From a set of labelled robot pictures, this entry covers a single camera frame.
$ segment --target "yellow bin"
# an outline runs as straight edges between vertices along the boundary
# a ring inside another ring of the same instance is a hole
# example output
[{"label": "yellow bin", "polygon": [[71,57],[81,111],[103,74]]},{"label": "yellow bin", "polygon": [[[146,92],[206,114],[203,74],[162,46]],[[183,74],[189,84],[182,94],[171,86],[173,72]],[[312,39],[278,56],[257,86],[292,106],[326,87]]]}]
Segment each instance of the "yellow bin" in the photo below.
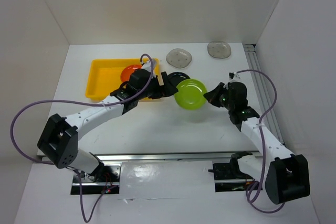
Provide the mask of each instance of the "yellow bin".
[{"label": "yellow bin", "polygon": [[[155,74],[160,74],[159,61],[156,61]],[[85,96],[93,101],[105,99],[112,91],[119,88],[121,84],[120,74],[129,65],[140,64],[139,59],[110,59],[93,60],[91,64],[88,85]]]}]

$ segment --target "purple cable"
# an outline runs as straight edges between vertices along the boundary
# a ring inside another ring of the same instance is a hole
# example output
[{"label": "purple cable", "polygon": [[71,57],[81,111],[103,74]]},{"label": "purple cable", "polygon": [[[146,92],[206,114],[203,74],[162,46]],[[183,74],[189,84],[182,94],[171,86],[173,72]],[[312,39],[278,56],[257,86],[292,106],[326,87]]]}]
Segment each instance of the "purple cable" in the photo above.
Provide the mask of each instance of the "purple cable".
[{"label": "purple cable", "polygon": [[[148,54],[143,54],[141,57],[140,57],[140,61],[142,61],[142,58],[146,56],[149,61],[151,62],[151,73],[150,73],[150,76],[149,76],[149,79],[148,81],[146,82],[145,86],[138,92],[136,93],[134,96],[130,97],[130,98],[127,98],[123,101],[120,101],[120,102],[114,102],[114,103],[109,103],[109,104],[106,104],[105,106],[113,106],[113,105],[118,105],[118,104],[123,104],[123,103],[126,103],[128,101],[131,101],[133,100],[134,98],[138,97],[149,85],[149,83],[151,82],[152,80],[152,77],[154,75],[154,62],[153,62],[153,59],[148,55]],[[23,107],[13,118],[12,120],[12,123],[11,123],[11,127],[10,127],[10,139],[12,140],[12,144],[14,145],[14,147],[16,148],[16,150],[22,155],[24,156],[26,159],[30,160],[30,161],[33,161],[35,163],[39,163],[39,164],[46,164],[46,165],[53,165],[52,162],[46,162],[46,161],[40,161],[38,159],[35,159],[33,157],[30,157],[28,156],[26,153],[24,153],[20,147],[17,145],[16,141],[15,141],[15,138],[14,138],[14,125],[15,125],[15,122],[16,120],[18,119],[18,117],[27,109],[29,109],[30,107],[32,106],[35,106],[35,105],[38,105],[38,104],[42,104],[42,103],[71,103],[71,104],[77,104],[77,105],[84,105],[84,106],[91,106],[91,107],[103,107],[104,105],[103,104],[95,104],[95,103],[86,103],[86,102],[76,102],[76,101],[69,101],[69,100],[42,100],[42,101],[37,101],[37,102],[33,102],[25,107]],[[104,195],[104,192],[102,192],[102,194],[98,197],[98,199],[96,200],[94,206],[93,206],[93,209],[91,211],[91,215],[90,215],[90,218],[87,220],[86,217],[85,217],[85,213],[84,213],[84,206],[83,206],[83,193],[82,193],[82,183],[81,183],[81,178],[80,178],[80,174],[77,170],[74,171],[77,176],[78,176],[78,179],[79,179],[79,198],[80,198],[80,209],[81,209],[81,212],[82,212],[82,215],[83,215],[83,219],[85,221],[85,223],[88,223],[91,218],[92,218],[92,215],[93,215],[93,211],[98,203],[98,201],[101,199],[101,197]]]},{"label": "purple cable", "polygon": [[[268,113],[268,112],[270,112],[271,111],[271,109],[273,109],[273,107],[274,107],[274,105],[275,105],[275,103],[276,103],[276,101],[277,101],[277,98],[278,98],[278,93],[277,93],[277,89],[276,89],[276,87],[275,87],[275,85],[274,85],[274,83],[272,82],[272,80],[268,77],[268,75],[266,75],[265,73],[263,73],[263,72],[261,72],[261,71],[259,71],[259,70],[254,70],[254,69],[246,69],[246,70],[241,70],[241,71],[238,71],[237,73],[244,73],[244,72],[256,72],[256,73],[259,73],[259,74],[261,74],[261,75],[263,75],[270,83],[271,83],[271,85],[272,85],[272,87],[273,87],[273,90],[274,90],[274,100],[273,100],[273,103],[272,103],[272,105],[268,108],[268,110],[266,110],[262,115],[261,115],[261,117],[259,118],[259,124],[261,124],[262,123],[262,120],[263,120],[263,118],[265,117],[265,115]],[[262,149],[262,167],[261,167],[261,176],[260,176],[260,181],[259,181],[259,183],[253,183],[253,184],[251,184],[250,186],[248,186],[247,187],[247,189],[246,189],[246,198],[247,198],[247,201],[250,203],[250,205],[254,208],[254,209],[256,209],[256,210],[258,210],[259,212],[262,212],[262,213],[264,213],[264,214],[273,214],[273,213],[275,213],[275,212],[278,212],[278,211],[280,211],[282,208],[283,208],[283,206],[285,205],[285,203],[283,203],[278,209],[276,209],[276,210],[273,210],[273,211],[264,211],[264,210],[261,210],[261,209],[259,209],[259,208],[257,208],[256,206],[254,206],[253,205],[253,203],[256,201],[256,199],[259,197],[259,195],[260,195],[260,191],[261,191],[261,188],[262,188],[262,184],[263,184],[263,182],[264,182],[264,177],[265,177],[265,170],[266,170],[266,144],[265,144],[265,136],[264,136],[264,132],[263,132],[263,128],[262,127],[259,127],[259,129],[260,129],[260,136],[261,136],[261,143],[262,143],[262,146],[263,146],[263,149]],[[250,197],[251,197],[251,194],[252,194],[252,191],[253,191],[253,189],[257,186],[257,184],[258,184],[258,189],[257,189],[257,192],[256,192],[256,194],[255,194],[255,196],[253,197],[253,199],[251,199]]]}]

